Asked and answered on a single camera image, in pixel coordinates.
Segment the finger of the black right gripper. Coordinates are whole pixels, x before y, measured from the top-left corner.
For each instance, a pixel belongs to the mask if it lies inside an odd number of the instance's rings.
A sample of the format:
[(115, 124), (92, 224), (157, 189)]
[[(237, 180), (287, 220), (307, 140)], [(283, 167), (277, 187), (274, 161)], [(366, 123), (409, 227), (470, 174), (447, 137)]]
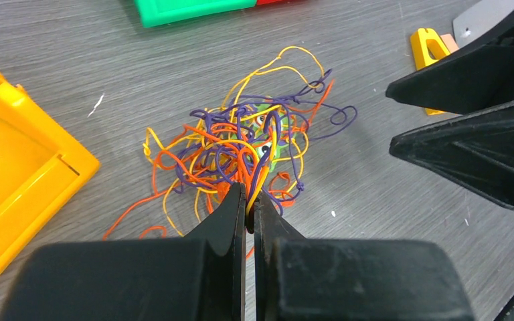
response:
[(514, 210), (514, 101), (397, 135), (389, 153)]
[(390, 83), (385, 94), (454, 114), (514, 102), (514, 10), (471, 44)]

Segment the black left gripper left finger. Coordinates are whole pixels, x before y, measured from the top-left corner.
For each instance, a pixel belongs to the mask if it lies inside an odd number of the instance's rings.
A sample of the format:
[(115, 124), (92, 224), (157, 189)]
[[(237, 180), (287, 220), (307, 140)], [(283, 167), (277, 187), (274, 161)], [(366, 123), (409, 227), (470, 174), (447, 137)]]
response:
[(183, 237), (42, 246), (0, 320), (243, 320), (245, 205), (235, 183)]

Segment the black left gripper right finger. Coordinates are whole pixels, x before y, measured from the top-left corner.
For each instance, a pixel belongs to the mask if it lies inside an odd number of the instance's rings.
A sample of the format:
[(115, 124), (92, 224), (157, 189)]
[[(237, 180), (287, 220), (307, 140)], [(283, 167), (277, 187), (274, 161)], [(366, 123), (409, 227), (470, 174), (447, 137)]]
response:
[(473, 320), (446, 252), (409, 239), (306, 238), (254, 204), (258, 320)]

